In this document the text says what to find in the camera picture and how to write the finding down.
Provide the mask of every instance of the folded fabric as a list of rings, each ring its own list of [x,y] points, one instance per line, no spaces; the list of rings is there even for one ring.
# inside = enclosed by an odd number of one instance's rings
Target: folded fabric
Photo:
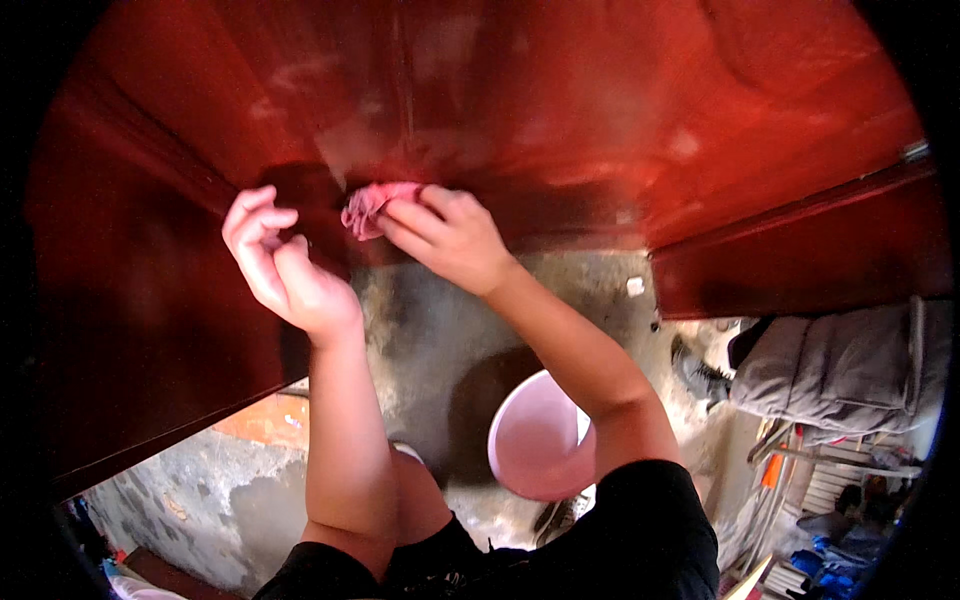
[[[422,186],[422,183],[397,181],[361,187],[350,196],[347,207],[340,213],[340,222],[361,242],[380,237],[383,229],[376,224],[376,213],[391,200],[418,202]]]

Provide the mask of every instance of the pink bucket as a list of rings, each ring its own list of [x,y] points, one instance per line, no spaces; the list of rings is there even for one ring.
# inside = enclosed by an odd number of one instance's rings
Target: pink bucket
[[[569,498],[594,483],[596,433],[589,417],[547,371],[510,392],[487,438],[493,476],[516,495]]]

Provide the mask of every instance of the right hand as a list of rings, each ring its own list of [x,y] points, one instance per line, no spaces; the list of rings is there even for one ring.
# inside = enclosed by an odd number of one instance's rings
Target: right hand
[[[420,201],[390,202],[377,219],[384,234],[427,269],[481,298],[517,264],[490,212],[467,192],[427,185]]]

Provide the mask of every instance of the forearm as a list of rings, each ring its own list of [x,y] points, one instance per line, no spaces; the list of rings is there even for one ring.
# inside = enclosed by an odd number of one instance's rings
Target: forearm
[[[363,328],[314,348],[310,359],[311,521],[376,537],[396,532],[396,482]]]
[[[646,376],[617,342],[519,265],[484,300],[592,419],[624,404],[656,399]]]
[[[598,475],[633,460],[680,462],[663,405],[627,352],[518,264],[484,297],[533,349],[599,434]]]

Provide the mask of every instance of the shoe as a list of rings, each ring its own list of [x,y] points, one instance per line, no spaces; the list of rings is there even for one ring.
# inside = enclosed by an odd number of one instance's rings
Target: shoe
[[[573,527],[573,524],[596,504],[597,487],[591,485],[582,492],[560,502],[551,502],[537,518],[537,548],[543,548]]]
[[[391,441],[391,442],[390,442],[390,445],[392,445],[392,446],[394,447],[394,450],[396,450],[397,452],[402,452],[402,453],[406,454],[407,456],[410,456],[410,457],[412,457],[412,458],[415,458],[415,459],[417,459],[417,462],[418,462],[418,463],[420,463],[421,465],[426,466],[426,463],[423,461],[423,459],[420,457],[420,455],[417,453],[417,451],[414,449],[414,447],[411,446],[411,445],[409,445],[408,443],[406,443],[406,442],[398,442],[398,441]]]
[[[673,341],[670,364],[686,390],[698,400],[707,400],[707,412],[730,397],[732,380],[709,367],[680,338]]]

